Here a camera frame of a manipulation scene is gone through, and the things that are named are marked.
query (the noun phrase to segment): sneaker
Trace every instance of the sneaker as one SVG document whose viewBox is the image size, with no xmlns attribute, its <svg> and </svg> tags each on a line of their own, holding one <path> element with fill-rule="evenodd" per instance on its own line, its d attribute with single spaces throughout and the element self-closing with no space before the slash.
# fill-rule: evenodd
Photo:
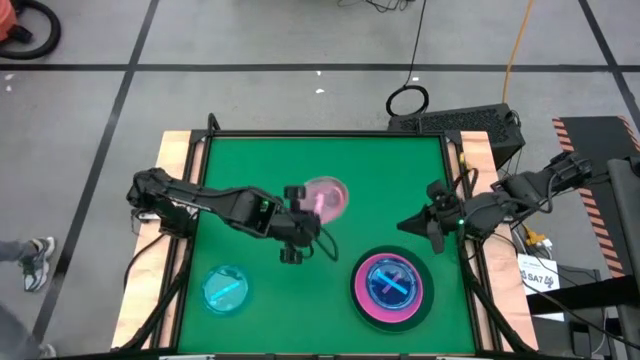
<svg viewBox="0 0 640 360">
<path fill-rule="evenodd" d="M 49 273 L 49 261 L 47 260 L 55 250 L 56 241 L 51 236 L 30 241 L 38 252 L 20 260 L 20 266 L 22 266 L 22 274 L 24 275 L 24 291 L 35 292 L 47 282 L 47 274 Z"/>
<path fill-rule="evenodd" d="M 38 359 L 51 359 L 57 355 L 56 349 L 51 344 L 40 345 L 40 356 L 38 356 Z"/>
</svg>

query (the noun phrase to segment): vacuum cleaner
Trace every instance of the vacuum cleaner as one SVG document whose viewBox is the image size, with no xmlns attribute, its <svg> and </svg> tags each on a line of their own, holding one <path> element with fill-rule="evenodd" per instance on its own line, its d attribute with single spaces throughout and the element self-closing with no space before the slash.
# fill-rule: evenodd
<svg viewBox="0 0 640 360">
<path fill-rule="evenodd" d="M 49 38 L 39 47 L 32 50 L 13 51 L 5 49 L 11 42 L 28 44 L 33 34 L 18 24 L 18 15 L 26 9 L 34 9 L 47 17 L 51 23 Z M 13 60 L 31 60 L 51 53 L 58 43 L 62 29 L 56 14 L 46 5 L 35 0 L 0 0 L 0 58 Z"/>
</svg>

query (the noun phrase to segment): green mat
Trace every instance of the green mat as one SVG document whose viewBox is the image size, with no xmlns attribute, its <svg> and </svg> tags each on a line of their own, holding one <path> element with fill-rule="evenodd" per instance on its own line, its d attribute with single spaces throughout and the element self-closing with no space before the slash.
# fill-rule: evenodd
<svg viewBox="0 0 640 360">
<path fill-rule="evenodd" d="M 254 239 L 201 215 L 178 350 L 186 353 L 473 353 L 454 239 L 433 256 L 424 238 L 396 230 L 426 201 L 426 185 L 445 178 L 438 138 L 216 138 L 205 185 L 255 185 L 282 195 L 285 185 L 333 176 L 349 189 L 342 217 L 326 226 L 340 260 L 316 246 L 302 265 L 279 261 L 282 243 Z M 401 334 L 382 332 L 356 312 L 349 279 L 371 248 L 396 245 L 429 267 L 435 300 L 427 318 Z M 251 297 L 231 316 L 205 305 L 205 275 L 222 264 L 246 270 Z"/>
</svg>

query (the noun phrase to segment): white label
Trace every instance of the white label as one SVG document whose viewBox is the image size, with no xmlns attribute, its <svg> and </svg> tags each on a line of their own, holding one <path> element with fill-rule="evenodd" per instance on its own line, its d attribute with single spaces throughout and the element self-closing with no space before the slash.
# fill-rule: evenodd
<svg viewBox="0 0 640 360">
<path fill-rule="evenodd" d="M 540 292 L 560 289 L 560 279 L 557 274 L 558 265 L 555 261 L 518 254 L 518 265 L 520 266 L 522 281 L 532 288 Z M 526 286 L 524 287 L 524 292 L 527 295 L 535 294 L 535 291 Z M 564 313 L 534 316 L 549 320 L 564 321 Z"/>
</svg>

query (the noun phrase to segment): gray floor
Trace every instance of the gray floor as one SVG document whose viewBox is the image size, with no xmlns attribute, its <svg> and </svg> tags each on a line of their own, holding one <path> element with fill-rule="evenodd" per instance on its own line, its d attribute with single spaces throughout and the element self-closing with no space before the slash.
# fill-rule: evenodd
<svg viewBox="0 0 640 360">
<path fill-rule="evenodd" d="M 22 70 L 0 61 L 0 201 L 10 204 L 0 213 L 2 240 L 54 235 L 62 248 L 116 94 L 128 90 L 120 116 L 111 119 L 117 127 L 44 336 L 62 354 L 102 352 L 111 344 L 135 242 L 124 195 L 132 174 L 154 164 L 163 131 L 202 128 L 211 111 L 226 129 L 384 129 L 384 102 L 407 73 L 325 71 L 321 64 L 408 63 L 421 5 L 378 14 L 365 4 L 340 8 L 333 0 L 160 0 L 140 64 L 305 63 L 320 64 L 318 71 L 164 68 L 135 72 L 122 88 L 124 71 L 135 69 L 126 64 L 150 0 L 45 2 L 64 26 L 57 51 Z M 589 4 L 617 62 L 640 64 L 640 3 Z M 416 62 L 504 65 L 525 7 L 522 0 L 430 0 Z M 38 16 L 24 18 L 46 29 Z M 577 0 L 536 1 L 516 62 L 607 64 Z M 91 64 L 122 65 L 122 71 Z M 504 74 L 413 76 L 430 91 L 435 111 L 500 102 Z M 624 78 L 640 93 L 640 74 Z M 394 109 L 410 111 L 417 101 L 406 95 Z M 560 152 L 553 117 L 631 117 L 611 72 L 517 72 L 508 103 L 520 113 L 528 143 L 519 170 L 540 168 Z M 555 204 L 552 216 L 534 216 L 530 225 L 554 242 L 560 264 L 608 274 L 579 197 L 566 195 Z M 48 289 L 25 294 L 19 268 L 0 269 L 0 301 L 33 327 Z"/>
</svg>

